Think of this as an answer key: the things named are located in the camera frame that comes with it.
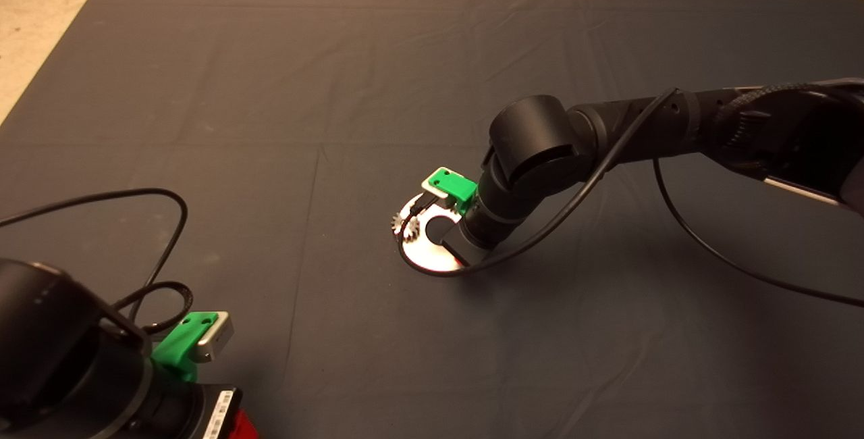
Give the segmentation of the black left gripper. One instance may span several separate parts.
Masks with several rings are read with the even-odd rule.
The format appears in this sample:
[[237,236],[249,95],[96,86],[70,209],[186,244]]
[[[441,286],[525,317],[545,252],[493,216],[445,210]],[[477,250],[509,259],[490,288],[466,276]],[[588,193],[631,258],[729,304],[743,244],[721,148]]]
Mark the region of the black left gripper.
[[235,386],[193,386],[192,413],[182,438],[259,439]]

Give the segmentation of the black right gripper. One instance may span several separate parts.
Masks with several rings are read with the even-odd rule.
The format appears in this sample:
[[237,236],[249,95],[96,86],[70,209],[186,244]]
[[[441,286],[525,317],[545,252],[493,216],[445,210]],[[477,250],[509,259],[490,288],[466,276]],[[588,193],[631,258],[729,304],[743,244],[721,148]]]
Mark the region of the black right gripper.
[[488,250],[475,244],[463,233],[447,233],[442,238],[442,246],[449,251],[463,269],[482,263],[488,256]]

